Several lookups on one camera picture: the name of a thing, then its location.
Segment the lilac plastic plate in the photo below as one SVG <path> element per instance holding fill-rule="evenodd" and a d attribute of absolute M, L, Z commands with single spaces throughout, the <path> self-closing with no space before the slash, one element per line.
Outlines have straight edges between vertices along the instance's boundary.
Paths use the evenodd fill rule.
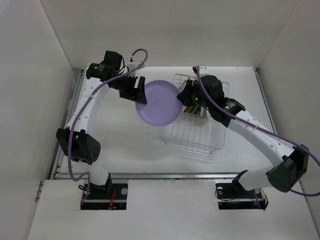
<path fill-rule="evenodd" d="M 136 103 L 140 119 L 154 127 L 173 123 L 182 113 L 183 105 L 177 99 L 180 91 L 171 82 L 153 80 L 145 84 L 147 104 Z"/>

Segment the white plate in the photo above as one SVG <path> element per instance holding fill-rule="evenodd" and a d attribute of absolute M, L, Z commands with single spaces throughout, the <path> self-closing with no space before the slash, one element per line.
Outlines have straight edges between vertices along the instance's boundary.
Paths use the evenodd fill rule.
<path fill-rule="evenodd" d="M 204 108 L 201 108 L 201 109 L 200 109 L 200 116 L 201 116 L 202 118 L 207 118 L 207 117 L 208 117 L 208 116 L 207 116 L 207 110 L 204 109 Z"/>

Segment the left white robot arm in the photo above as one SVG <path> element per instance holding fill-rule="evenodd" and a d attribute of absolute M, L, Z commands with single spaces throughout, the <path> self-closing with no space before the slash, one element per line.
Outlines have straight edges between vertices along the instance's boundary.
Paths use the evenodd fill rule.
<path fill-rule="evenodd" d="M 94 192 L 100 198 L 111 195 L 112 186 L 107 183 L 109 172 L 99 159 L 101 144 L 93 137 L 93 128 L 100 105 L 110 89 L 117 90 L 119 97 L 147 104 L 145 78 L 136 72 L 144 68 L 146 59 L 130 59 L 124 63 L 123 56 L 115 51 L 106 51 L 102 62 L 91 63 L 85 71 L 82 92 L 75 111 L 64 128 L 59 128 L 56 138 L 65 156 L 68 168 L 72 162 L 88 165 L 88 170 L 79 177 L 71 172 L 75 182 L 83 177 L 94 185 Z"/>

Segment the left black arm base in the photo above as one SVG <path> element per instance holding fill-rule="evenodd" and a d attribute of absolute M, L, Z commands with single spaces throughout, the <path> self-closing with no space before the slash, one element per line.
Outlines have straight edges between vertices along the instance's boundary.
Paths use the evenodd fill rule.
<path fill-rule="evenodd" d="M 104 186 L 98 187 L 90 184 L 79 185 L 82 190 L 80 209 L 81 210 L 109 210 L 118 211 L 127 209 L 128 183 L 112 183 L 105 190 Z"/>

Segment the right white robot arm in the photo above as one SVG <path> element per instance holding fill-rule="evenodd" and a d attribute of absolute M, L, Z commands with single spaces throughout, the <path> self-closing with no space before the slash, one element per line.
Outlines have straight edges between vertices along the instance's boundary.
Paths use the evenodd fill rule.
<path fill-rule="evenodd" d="M 302 146 L 294 146 L 266 132 L 268 129 L 233 98 L 225 96 L 222 82 L 214 75 L 201 80 L 185 80 L 179 87 L 177 99 L 186 107 L 199 106 L 211 118 L 239 134 L 258 149 L 271 167 L 241 171 L 232 183 L 232 193 L 243 197 L 249 191 L 273 187 L 287 193 L 306 173 L 309 155 Z"/>

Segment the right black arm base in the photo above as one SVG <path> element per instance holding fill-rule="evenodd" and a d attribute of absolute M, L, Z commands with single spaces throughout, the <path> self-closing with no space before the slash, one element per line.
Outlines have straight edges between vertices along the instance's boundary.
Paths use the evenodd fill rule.
<path fill-rule="evenodd" d="M 261 188 L 245 190 L 242 186 L 216 183 L 214 195 L 219 210 L 266 210 L 269 200 Z"/>

